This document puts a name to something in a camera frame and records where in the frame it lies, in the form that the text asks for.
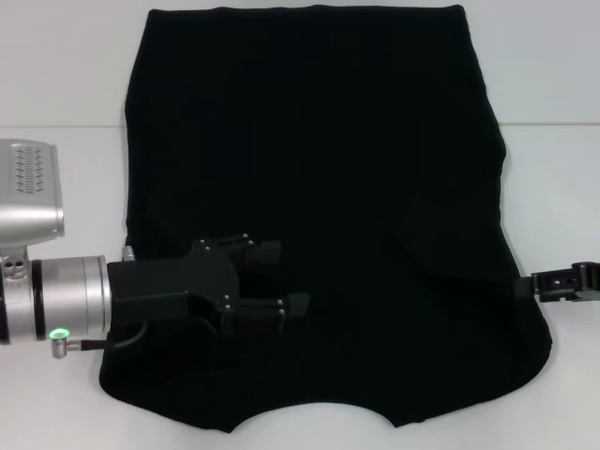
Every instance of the white surface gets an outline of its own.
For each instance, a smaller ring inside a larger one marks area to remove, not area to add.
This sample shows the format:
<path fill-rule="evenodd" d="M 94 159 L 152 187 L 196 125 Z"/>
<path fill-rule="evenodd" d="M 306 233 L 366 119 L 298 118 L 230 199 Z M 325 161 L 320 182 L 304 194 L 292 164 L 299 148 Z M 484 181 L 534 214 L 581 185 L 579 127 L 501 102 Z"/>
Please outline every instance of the white surface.
<path fill-rule="evenodd" d="M 594 174 L 600 167 L 600 127 L 504 127 L 502 132 L 510 152 L 503 222 L 521 268 L 531 272 L 599 260 L 600 178 Z M 117 259 L 124 238 L 123 129 L 0 129 L 0 138 L 14 136 L 59 146 L 67 237 L 33 247 L 32 255 L 104 252 Z M 0 447 L 597 449 L 600 305 L 542 308 L 555 344 L 533 382 L 498 400 L 398 429 L 374 412 L 322 404 L 263 414 L 232 435 L 205 431 L 105 395 L 98 385 L 99 352 L 55 361 L 47 343 L 1 347 Z"/>
<path fill-rule="evenodd" d="M 330 0 L 329 5 L 467 10 L 500 122 L 600 122 L 594 0 Z M 123 124 L 128 79 L 151 8 L 300 7 L 308 0 L 2 0 L 0 125 Z"/>
<path fill-rule="evenodd" d="M 281 4 L 0 1 L 0 127 L 60 126 L 0 129 L 0 138 L 59 147 L 67 237 L 32 247 L 32 257 L 119 257 L 125 237 L 125 130 L 102 126 L 123 123 L 122 103 L 147 10 Z M 499 120 L 600 121 L 595 57 L 600 4 L 469 0 L 463 5 Z M 510 153 L 502 178 L 502 223 L 521 271 L 600 260 L 600 127 L 504 127 L 502 132 Z M 595 450 L 600 448 L 600 305 L 542 309 L 555 343 L 533 382 L 498 400 L 398 429 L 374 412 L 322 404 L 263 414 L 232 435 L 205 431 L 105 395 L 98 385 L 99 352 L 55 361 L 48 344 L 0 347 L 0 448 Z"/>

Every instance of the ventilation grille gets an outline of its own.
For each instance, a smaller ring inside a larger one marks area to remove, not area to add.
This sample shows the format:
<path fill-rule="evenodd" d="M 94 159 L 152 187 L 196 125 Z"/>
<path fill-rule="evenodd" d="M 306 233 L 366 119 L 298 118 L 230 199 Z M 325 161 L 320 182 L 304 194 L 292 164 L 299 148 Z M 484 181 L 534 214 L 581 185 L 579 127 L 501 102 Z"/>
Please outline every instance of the ventilation grille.
<path fill-rule="evenodd" d="M 44 190 L 44 165 L 41 150 L 37 147 L 15 148 L 15 189 L 33 194 Z"/>

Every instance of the black cloth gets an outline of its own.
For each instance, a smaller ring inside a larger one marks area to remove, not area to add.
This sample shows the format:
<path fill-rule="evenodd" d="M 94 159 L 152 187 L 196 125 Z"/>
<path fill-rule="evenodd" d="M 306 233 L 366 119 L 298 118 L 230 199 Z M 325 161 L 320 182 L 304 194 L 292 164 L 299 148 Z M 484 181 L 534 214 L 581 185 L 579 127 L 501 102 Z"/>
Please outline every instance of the black cloth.
<path fill-rule="evenodd" d="M 514 391 L 547 361 L 538 306 L 510 290 L 505 146 L 462 7 L 153 10 L 126 115 L 138 258 L 280 239 L 281 267 L 242 294 L 312 302 L 277 338 L 152 323 L 105 352 L 111 396 L 224 431 L 307 402 L 398 427 Z"/>

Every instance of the bolt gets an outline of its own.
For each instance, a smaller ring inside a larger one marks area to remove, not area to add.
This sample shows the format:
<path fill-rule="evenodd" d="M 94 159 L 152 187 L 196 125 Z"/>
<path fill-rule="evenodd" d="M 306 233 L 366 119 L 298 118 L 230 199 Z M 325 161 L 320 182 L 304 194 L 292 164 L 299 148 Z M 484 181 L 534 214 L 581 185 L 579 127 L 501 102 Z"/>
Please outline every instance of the bolt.
<path fill-rule="evenodd" d="M 123 247 L 123 261 L 135 261 L 135 253 L 132 246 Z"/>

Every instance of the led indicator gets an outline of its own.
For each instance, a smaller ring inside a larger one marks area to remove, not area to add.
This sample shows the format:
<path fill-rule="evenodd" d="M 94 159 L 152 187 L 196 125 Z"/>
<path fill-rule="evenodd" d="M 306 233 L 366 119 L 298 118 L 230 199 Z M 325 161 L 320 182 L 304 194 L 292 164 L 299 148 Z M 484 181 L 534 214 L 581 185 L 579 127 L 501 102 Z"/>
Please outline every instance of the led indicator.
<path fill-rule="evenodd" d="M 65 328 L 56 328 L 50 332 L 50 339 L 65 339 L 68 338 L 70 332 Z"/>

